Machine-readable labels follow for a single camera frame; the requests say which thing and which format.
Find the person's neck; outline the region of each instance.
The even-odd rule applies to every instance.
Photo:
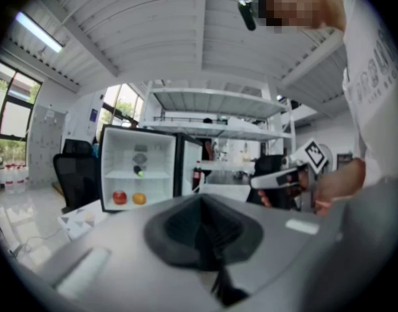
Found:
[[[346,30],[346,15],[343,0],[323,0],[322,7],[323,24],[344,33]]]

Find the open refrigerator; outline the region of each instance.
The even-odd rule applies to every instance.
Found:
[[[201,143],[184,134],[105,125],[98,169],[103,211],[139,209],[192,194],[193,169],[201,153]],[[142,169],[142,177],[134,171],[135,166]],[[125,204],[114,202],[117,191],[125,192]],[[134,194],[143,194],[146,202],[135,204]]]

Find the red fruit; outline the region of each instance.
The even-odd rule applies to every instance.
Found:
[[[123,190],[116,190],[112,198],[117,205],[125,205],[127,202],[127,195]]]

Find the black mesh chair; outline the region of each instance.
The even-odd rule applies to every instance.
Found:
[[[99,199],[96,165],[96,158],[92,155],[62,153],[53,157],[53,166],[66,201],[63,214]]]
[[[91,155],[92,146],[87,141],[72,140],[70,138],[65,139],[63,146],[63,154],[79,154],[79,155]]]

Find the window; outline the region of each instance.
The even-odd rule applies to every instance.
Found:
[[[99,115],[96,135],[100,137],[104,124],[123,127],[138,125],[144,100],[126,83],[110,86],[106,90]]]
[[[27,133],[41,84],[0,62],[0,157],[26,164]]]

